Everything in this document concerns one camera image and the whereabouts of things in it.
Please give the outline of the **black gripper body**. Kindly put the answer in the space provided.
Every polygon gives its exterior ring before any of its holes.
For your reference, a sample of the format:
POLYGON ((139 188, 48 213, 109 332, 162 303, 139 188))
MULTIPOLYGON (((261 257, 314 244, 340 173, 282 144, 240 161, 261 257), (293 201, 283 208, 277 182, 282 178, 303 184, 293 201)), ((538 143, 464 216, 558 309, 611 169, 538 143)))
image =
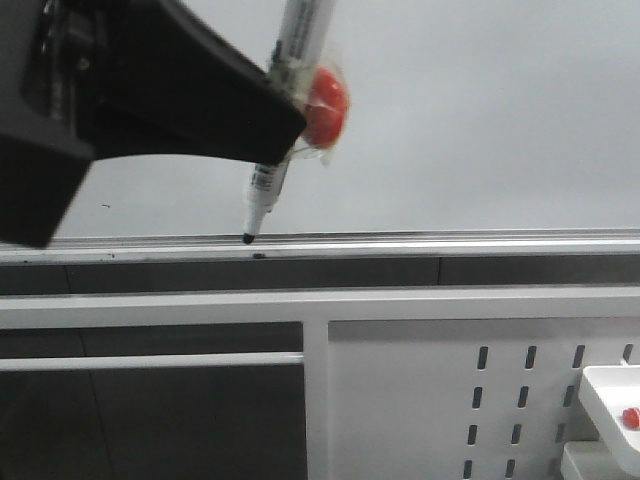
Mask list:
POLYGON ((94 159, 76 132, 64 1, 1 4, 1 239, 44 248, 94 159))

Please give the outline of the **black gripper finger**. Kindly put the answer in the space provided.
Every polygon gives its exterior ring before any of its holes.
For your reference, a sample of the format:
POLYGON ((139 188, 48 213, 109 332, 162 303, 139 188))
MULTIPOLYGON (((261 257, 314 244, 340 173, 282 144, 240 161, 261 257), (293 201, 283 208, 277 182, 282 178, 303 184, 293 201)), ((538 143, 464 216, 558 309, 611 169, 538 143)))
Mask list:
POLYGON ((50 115, 98 158, 275 165, 305 128, 267 75, 181 1, 51 1, 50 115))

